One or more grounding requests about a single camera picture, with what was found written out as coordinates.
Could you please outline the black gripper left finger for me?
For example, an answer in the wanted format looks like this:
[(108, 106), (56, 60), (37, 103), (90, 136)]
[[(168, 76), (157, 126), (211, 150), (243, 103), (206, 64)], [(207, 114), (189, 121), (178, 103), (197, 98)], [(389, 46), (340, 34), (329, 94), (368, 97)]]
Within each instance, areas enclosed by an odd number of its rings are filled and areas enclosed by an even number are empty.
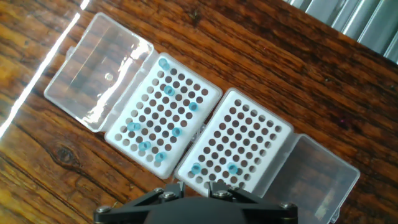
[(93, 221), (100, 224), (144, 223), (149, 212), (167, 202), (184, 198), (184, 195), (183, 182), (167, 184), (118, 208), (100, 206), (93, 213)]

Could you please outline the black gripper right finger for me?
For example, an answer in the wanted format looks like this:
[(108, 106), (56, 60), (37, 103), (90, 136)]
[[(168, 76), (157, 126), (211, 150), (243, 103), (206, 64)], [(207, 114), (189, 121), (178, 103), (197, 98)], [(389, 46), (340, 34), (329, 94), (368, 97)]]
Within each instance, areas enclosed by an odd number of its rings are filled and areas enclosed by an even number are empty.
[(209, 182), (208, 198), (222, 202), (220, 211), (228, 217), (242, 218), (244, 223), (298, 224), (298, 207), (289, 202), (271, 203), (241, 187)]

